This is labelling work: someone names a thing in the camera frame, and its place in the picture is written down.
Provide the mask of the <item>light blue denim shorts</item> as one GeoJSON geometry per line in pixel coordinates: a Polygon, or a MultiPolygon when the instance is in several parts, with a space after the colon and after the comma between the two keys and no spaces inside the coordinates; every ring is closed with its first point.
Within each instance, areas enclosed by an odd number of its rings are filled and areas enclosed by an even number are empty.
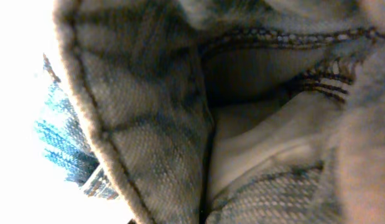
{"type": "Polygon", "coordinates": [[[54,1],[34,123],[84,223],[385,223],[385,1],[54,1]]]}

